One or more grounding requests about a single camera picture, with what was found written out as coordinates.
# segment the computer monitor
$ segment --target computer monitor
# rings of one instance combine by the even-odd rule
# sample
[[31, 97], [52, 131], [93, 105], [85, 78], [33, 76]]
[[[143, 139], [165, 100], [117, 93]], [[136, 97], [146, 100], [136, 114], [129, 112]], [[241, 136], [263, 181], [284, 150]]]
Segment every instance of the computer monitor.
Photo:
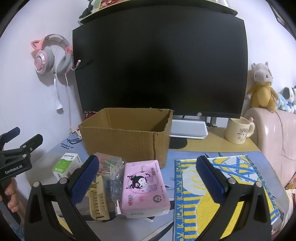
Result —
[[85, 113], [152, 107], [240, 117], [247, 38], [233, 15], [193, 6], [127, 9], [73, 30], [73, 48]]

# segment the mug handle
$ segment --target mug handle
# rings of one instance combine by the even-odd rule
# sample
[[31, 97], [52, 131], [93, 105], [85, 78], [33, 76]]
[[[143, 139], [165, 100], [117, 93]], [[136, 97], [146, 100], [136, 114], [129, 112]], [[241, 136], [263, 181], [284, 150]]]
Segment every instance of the mug handle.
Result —
[[251, 122], [250, 123], [250, 129], [249, 129], [249, 131], [247, 133], [247, 138], [250, 137], [254, 133], [254, 130], [255, 130], [255, 124], [254, 124], [254, 122]]

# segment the wooden desk surface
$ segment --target wooden desk surface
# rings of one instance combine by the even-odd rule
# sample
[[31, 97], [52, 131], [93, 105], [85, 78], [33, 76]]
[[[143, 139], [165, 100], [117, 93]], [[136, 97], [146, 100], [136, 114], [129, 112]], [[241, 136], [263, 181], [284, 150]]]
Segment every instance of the wooden desk surface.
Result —
[[205, 139], [187, 139], [187, 146], [179, 150], [200, 152], [260, 151], [250, 138], [247, 138], [245, 143], [241, 145], [227, 141], [224, 137], [225, 130], [226, 128], [222, 127], [209, 127], [209, 135]]

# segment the shelf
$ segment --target shelf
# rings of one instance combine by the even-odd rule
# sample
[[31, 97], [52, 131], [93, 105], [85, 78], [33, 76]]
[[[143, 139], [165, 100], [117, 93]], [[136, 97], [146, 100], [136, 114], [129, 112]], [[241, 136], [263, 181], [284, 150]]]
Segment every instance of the shelf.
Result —
[[206, 1], [206, 0], [126, 0], [126, 1], [117, 2], [91, 15], [86, 16], [81, 20], [81, 23], [86, 24], [94, 19], [105, 16], [107, 14], [131, 9], [131, 8], [160, 6], [160, 5], [201, 7], [201, 8], [206, 8], [216, 12], [231, 14], [233, 16], [237, 15], [237, 11], [232, 8], [226, 7], [224, 5], [221, 5], [215, 2]]

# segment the pink sofa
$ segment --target pink sofa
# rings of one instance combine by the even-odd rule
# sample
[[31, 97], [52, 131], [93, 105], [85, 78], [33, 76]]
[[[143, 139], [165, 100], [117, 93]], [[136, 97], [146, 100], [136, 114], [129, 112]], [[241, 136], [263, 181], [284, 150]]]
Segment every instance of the pink sofa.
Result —
[[296, 172], [296, 115], [251, 108], [244, 117], [254, 118], [251, 140], [270, 162], [284, 187]]

